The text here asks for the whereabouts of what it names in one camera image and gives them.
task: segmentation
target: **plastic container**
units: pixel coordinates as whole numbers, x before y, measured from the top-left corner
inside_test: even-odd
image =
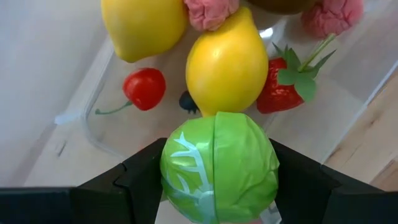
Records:
[[[289,43],[301,58],[317,44],[303,33],[299,16],[282,17],[255,6],[250,8],[270,58],[275,55],[270,42],[282,47]],[[270,138],[323,162],[386,81],[398,59],[398,2],[368,0],[365,9],[362,21],[323,51],[321,56],[337,49],[318,75],[318,92],[312,102],[271,116],[258,113],[255,107],[246,111]],[[186,58],[198,36],[188,30],[169,52],[134,64],[112,56],[83,119],[97,146],[129,157],[155,139],[168,137],[185,120],[199,116],[188,114],[178,105],[186,90]],[[111,115],[94,114],[98,108],[111,110],[125,104],[123,80],[141,67],[154,67],[164,73],[167,90],[160,105],[150,111],[131,106]]]

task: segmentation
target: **wooden floor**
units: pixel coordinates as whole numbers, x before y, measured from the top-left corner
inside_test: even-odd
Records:
[[[398,69],[326,165],[383,190],[398,190]]]

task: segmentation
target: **blueberry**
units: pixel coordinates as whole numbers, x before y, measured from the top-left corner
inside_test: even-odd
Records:
[[[192,99],[192,97],[188,91],[185,91],[182,93],[179,103],[180,103],[180,107],[184,110],[187,110],[188,113],[191,113],[191,111],[193,112],[193,114],[197,113],[198,106],[194,102],[194,100]]]

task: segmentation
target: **strawberry stem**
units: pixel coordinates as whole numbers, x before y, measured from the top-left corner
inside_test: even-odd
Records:
[[[131,106],[131,105],[132,105],[132,103],[131,103],[130,101],[128,101],[126,104],[124,104],[123,106],[121,106],[120,108],[115,109],[115,110],[111,110],[111,111],[107,111],[107,112],[102,112],[102,111],[100,111],[100,109],[97,109],[97,110],[95,110],[95,114],[98,114],[98,115],[113,114],[113,113],[116,113],[116,112],[118,112],[118,111],[121,111],[121,110],[123,110],[124,108],[126,108],[126,107],[128,107],[128,106]]]
[[[301,66],[299,66],[298,68],[298,72],[302,72],[304,71],[304,69],[306,69],[306,67],[315,59],[315,57],[318,56],[318,54],[332,41],[334,40],[336,37],[336,34],[330,34],[325,40],[322,41],[322,43],[317,47],[317,49],[315,49],[314,53],[312,53],[312,55],[306,59],[306,61],[304,61],[303,64],[301,64]]]

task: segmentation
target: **toy strawberry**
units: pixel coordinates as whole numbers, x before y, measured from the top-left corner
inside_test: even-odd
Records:
[[[304,63],[293,49],[286,46],[282,51],[274,44],[280,57],[269,61],[267,81],[257,99],[260,113],[289,110],[314,98],[317,89],[314,79],[335,50],[314,67],[309,64],[334,38],[334,34],[329,35]]]

